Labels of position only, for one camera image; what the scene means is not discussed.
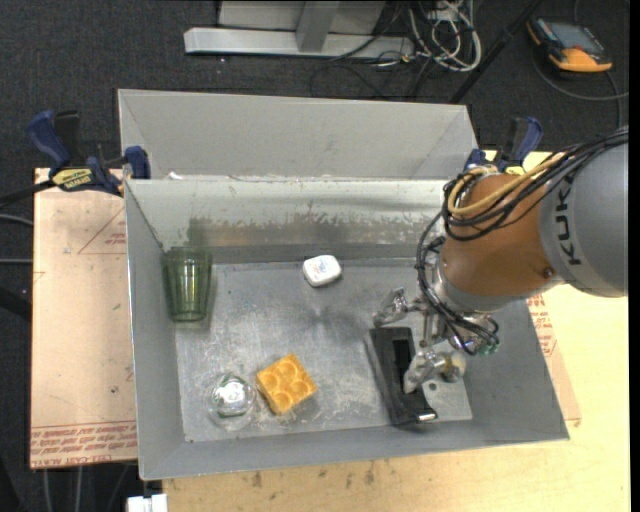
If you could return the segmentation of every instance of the yellow cable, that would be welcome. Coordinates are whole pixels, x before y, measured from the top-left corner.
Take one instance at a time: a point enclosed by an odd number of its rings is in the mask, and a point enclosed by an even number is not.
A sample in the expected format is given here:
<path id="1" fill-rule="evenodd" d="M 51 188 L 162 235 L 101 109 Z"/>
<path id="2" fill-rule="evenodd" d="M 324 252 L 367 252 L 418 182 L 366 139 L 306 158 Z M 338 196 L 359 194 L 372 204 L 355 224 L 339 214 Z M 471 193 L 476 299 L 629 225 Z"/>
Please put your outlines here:
<path id="1" fill-rule="evenodd" d="M 469 181 L 466 179 L 467 176 L 469 176 L 469 178 L 472 178 L 480 174 L 488 174 L 487 171 L 489 170 L 492 170 L 494 172 L 496 171 L 496 168 L 494 166 L 491 166 L 490 168 L 477 167 L 477 168 L 471 169 L 453 186 L 453 189 L 451 190 L 451 194 L 449 195 L 449 200 L 447 201 L 447 208 L 449 209 L 449 212 L 451 212 L 452 215 L 468 215 L 470 213 L 474 213 L 480 210 L 481 208 L 484 208 L 485 206 L 493 204 L 497 199 L 511 192 L 512 190 L 516 189 L 525 181 L 529 179 L 535 179 L 537 174 L 540 174 L 542 171 L 546 170 L 548 167 L 553 165 L 556 161 L 558 161 L 563 156 L 564 156 L 564 153 L 557 153 L 553 155 L 553 157 L 537 165 L 530 171 L 527 171 L 526 173 L 518 176 L 518 178 L 516 178 L 515 180 L 510 181 L 509 183 L 500 187 L 498 190 L 494 191 L 492 194 L 489 194 L 488 196 L 468 206 L 457 207 L 456 202 L 458 200 L 458 194 L 460 190 Z"/>

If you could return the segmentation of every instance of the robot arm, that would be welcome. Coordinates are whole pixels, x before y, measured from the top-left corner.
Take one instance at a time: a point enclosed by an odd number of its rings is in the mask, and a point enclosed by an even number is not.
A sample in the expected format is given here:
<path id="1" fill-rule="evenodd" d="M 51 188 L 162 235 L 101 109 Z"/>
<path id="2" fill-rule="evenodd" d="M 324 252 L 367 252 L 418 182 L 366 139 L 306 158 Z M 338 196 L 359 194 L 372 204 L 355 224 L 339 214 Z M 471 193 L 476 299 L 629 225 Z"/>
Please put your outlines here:
<path id="1" fill-rule="evenodd" d="M 559 282 L 625 295 L 627 155 L 622 130 L 553 155 L 524 176 L 463 175 L 445 205 L 440 298 L 459 311 L 487 312 Z"/>
<path id="2" fill-rule="evenodd" d="M 464 354 L 495 352 L 491 313 L 511 301 L 562 282 L 626 295 L 627 198 L 628 127 L 553 154 L 523 175 L 488 164 L 449 182 L 442 211 L 418 244 L 421 296 L 409 303 L 394 290 L 374 316 L 380 327 L 413 311 L 424 315 L 423 349 L 404 372 L 404 393 L 437 375 L 460 378 Z M 434 233 L 439 221 L 443 236 Z"/>

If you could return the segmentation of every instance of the clamp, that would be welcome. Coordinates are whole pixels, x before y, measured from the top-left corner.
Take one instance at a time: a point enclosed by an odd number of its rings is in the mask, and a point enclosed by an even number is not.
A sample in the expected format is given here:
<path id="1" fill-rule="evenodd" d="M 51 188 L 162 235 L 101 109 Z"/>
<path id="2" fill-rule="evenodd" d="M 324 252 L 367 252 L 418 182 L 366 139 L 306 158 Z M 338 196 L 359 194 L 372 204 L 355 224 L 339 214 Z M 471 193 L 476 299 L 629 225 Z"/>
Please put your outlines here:
<path id="1" fill-rule="evenodd" d="M 504 148 L 498 151 L 493 162 L 487 159 L 487 155 L 481 149 L 471 151 L 465 170 L 471 167 L 493 163 L 499 172 L 505 172 L 509 167 L 522 167 L 527 155 L 534 151 L 544 131 L 540 122 L 533 117 L 514 117 L 509 128 L 509 137 Z"/>
<path id="2" fill-rule="evenodd" d="M 66 192 L 95 190 L 121 196 L 123 180 L 111 174 L 110 165 L 124 165 L 125 178 L 149 179 L 151 167 L 147 154 L 140 146 L 127 148 L 124 155 L 105 162 L 89 156 L 84 164 L 77 149 L 76 135 L 79 118 L 75 112 L 54 116 L 52 110 L 37 114 L 27 125 L 27 135 L 40 151 L 53 159 L 49 171 L 49 186 L 58 186 Z"/>

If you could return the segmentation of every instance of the green glass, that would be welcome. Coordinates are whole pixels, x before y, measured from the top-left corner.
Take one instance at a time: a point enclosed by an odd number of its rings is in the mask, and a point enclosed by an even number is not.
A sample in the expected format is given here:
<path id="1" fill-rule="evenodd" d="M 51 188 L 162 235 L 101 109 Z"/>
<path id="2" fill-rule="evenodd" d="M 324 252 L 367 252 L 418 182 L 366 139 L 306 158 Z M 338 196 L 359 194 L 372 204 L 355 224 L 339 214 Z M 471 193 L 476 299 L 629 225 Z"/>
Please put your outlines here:
<path id="1" fill-rule="evenodd" d="M 211 265 L 207 249 L 174 247 L 162 255 L 167 305 L 174 322 L 197 322 L 207 316 Z"/>

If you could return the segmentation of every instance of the clear drinking glass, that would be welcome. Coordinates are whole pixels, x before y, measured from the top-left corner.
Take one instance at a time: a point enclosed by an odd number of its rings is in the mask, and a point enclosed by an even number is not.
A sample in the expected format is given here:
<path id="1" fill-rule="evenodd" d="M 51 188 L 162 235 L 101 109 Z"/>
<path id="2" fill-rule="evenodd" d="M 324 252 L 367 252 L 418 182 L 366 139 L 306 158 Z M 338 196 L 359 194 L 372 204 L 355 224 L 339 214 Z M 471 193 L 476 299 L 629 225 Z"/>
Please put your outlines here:
<path id="1" fill-rule="evenodd" d="M 209 419 L 225 430 L 240 430 L 254 417 L 256 389 L 240 375 L 217 375 L 205 391 L 204 403 Z"/>
<path id="2" fill-rule="evenodd" d="M 197 322 L 207 316 L 211 265 L 206 248 L 174 247 L 162 255 L 167 305 L 174 322 Z"/>

